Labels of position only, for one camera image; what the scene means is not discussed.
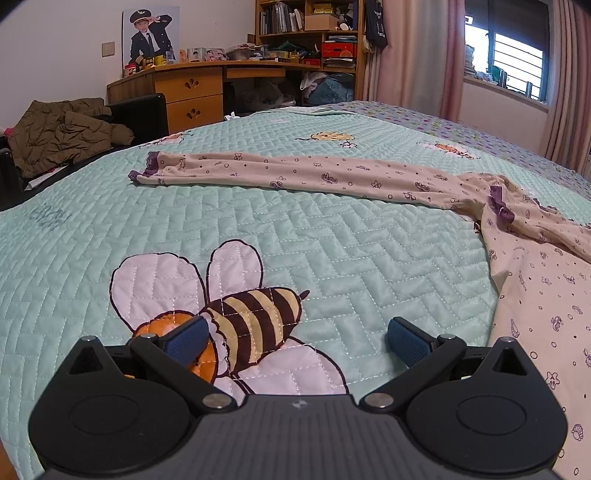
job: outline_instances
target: pink curtain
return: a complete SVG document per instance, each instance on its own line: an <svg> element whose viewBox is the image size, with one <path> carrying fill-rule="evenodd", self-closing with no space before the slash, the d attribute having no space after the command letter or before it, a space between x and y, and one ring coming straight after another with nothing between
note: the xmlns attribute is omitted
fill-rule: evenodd
<svg viewBox="0 0 591 480"><path fill-rule="evenodd" d="M464 0L382 0L388 47L368 57L364 93L457 121L465 60Z"/></svg>
<svg viewBox="0 0 591 480"><path fill-rule="evenodd" d="M572 0L554 0L550 111L540 152L553 162L591 174L591 18Z"/></svg>

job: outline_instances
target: screw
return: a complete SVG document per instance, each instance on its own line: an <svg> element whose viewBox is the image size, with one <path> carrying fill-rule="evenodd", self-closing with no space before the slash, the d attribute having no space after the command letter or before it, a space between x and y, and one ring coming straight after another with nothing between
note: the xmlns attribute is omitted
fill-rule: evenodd
<svg viewBox="0 0 591 480"><path fill-rule="evenodd" d="M387 393L370 393L365 397L365 403L374 408L386 408L394 403L394 399Z"/></svg>
<svg viewBox="0 0 591 480"><path fill-rule="evenodd" d="M209 408L226 408L232 403L232 397L225 393L210 393L203 397L203 405Z"/></svg>

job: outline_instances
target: bookshelf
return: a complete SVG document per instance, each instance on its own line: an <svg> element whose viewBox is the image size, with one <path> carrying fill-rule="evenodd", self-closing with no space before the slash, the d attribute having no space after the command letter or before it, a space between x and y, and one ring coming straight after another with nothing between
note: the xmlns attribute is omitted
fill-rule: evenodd
<svg viewBox="0 0 591 480"><path fill-rule="evenodd" d="M303 18L311 15L316 3L331 3L335 6L347 4L357 4L358 6L358 24L356 30L302 30L286 31L283 33L261 34L261 14L274 5L284 3L292 9L298 9ZM314 70L330 73L351 73L355 76L355 99L360 100L363 95L363 77L365 73L365 53L363 52L363 32L365 31L365 11L363 0L255 0L255 35L257 45L269 45L270 48L278 47L283 42L290 40L294 44L300 45L309 51L312 51L314 45L322 47L322 42L328 39L330 35L355 35L357 37L357 57L354 69L343 67L325 67L313 65L299 65L303 71Z"/></svg>

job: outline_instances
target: bee stripes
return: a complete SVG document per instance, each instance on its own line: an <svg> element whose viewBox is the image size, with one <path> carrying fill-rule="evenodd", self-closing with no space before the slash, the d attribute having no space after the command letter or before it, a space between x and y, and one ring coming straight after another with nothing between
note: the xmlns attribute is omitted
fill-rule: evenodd
<svg viewBox="0 0 591 480"><path fill-rule="evenodd" d="M301 296L288 288L258 288L228 295L205 308L228 346L230 374L277 350L300 321Z"/></svg>

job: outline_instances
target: red box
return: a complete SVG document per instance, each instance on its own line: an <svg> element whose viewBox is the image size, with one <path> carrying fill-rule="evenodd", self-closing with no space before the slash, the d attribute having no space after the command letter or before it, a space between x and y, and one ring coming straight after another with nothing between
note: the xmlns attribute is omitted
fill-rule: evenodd
<svg viewBox="0 0 591 480"><path fill-rule="evenodd" d="M316 65L317 67L320 66L320 59L302 59L301 62L304 65Z"/></svg>
<svg viewBox="0 0 591 480"><path fill-rule="evenodd" d="M357 44L356 43L327 43L322 44L322 56L323 57L345 57L354 58L357 57Z"/></svg>

